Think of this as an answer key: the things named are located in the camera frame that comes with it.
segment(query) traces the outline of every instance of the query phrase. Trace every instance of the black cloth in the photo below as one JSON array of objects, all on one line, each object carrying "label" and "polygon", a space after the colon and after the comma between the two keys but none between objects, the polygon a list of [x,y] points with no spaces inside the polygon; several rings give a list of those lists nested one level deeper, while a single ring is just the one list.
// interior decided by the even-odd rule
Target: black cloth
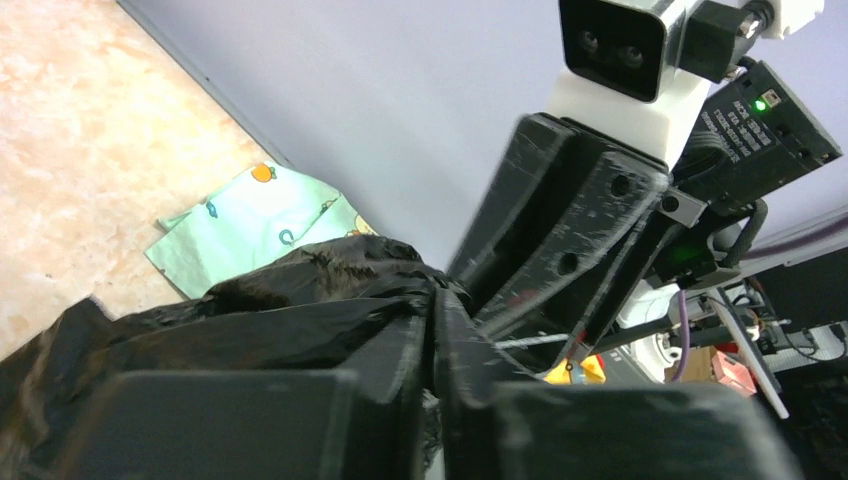
[{"label": "black cloth", "polygon": [[[0,478],[43,478],[93,392],[117,374],[332,368],[389,322],[429,317],[436,288],[466,298],[409,245],[363,235],[115,321],[82,300],[0,362]],[[438,432],[427,436],[432,458]]]}]

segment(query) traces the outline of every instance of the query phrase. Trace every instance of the folded cloth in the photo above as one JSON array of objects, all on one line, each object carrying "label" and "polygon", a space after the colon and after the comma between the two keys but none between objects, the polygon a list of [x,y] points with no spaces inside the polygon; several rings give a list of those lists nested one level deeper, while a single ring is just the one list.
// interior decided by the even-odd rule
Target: folded cloth
[{"label": "folded cloth", "polygon": [[192,299],[299,246],[374,234],[338,190],[270,161],[159,224],[167,233],[145,254]]}]

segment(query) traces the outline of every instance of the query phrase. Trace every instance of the camera lens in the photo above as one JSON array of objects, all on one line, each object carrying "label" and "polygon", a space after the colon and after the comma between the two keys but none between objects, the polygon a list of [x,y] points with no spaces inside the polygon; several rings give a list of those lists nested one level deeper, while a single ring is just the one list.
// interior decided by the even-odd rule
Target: camera lens
[{"label": "camera lens", "polygon": [[618,49],[618,58],[621,63],[629,68],[639,68],[644,63],[642,52],[636,47],[622,47]]},{"label": "camera lens", "polygon": [[583,30],[578,37],[580,39],[580,48],[587,53],[593,54],[598,51],[598,38],[595,37],[594,33]]}]

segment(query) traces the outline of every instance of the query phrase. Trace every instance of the cartoon print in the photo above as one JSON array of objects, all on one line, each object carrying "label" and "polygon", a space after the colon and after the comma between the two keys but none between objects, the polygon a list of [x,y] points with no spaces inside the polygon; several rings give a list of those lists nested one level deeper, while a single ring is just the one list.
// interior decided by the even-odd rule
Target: cartoon print
[{"label": "cartoon print", "polygon": [[268,183],[271,179],[277,178],[277,171],[274,167],[269,167],[264,163],[260,163],[257,165],[251,172],[253,178],[256,179],[257,182]]},{"label": "cartoon print", "polygon": [[212,202],[206,202],[206,210],[209,210],[209,216],[212,218],[218,218],[218,209],[215,208],[215,205]]},{"label": "cartoon print", "polygon": [[287,247],[294,245],[294,234],[291,230],[283,230],[280,232],[280,242]]},{"label": "cartoon print", "polygon": [[335,199],[327,200],[326,202],[321,204],[321,215],[324,215],[325,213],[327,213],[327,210],[329,210],[330,207],[332,207],[334,203],[336,203]]},{"label": "cartoon print", "polygon": [[375,232],[374,229],[365,222],[362,215],[357,214],[356,218],[353,219],[353,224],[356,229],[347,232],[347,234],[345,234],[346,237],[352,237],[354,235],[378,235],[377,232]]}]

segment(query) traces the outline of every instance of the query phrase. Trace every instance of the camera housing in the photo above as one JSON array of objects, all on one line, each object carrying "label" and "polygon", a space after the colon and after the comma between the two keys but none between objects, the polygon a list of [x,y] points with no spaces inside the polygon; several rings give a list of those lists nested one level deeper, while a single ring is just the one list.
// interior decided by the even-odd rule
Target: camera housing
[{"label": "camera housing", "polygon": [[560,0],[565,63],[643,102],[671,83],[687,13],[702,0]]}]

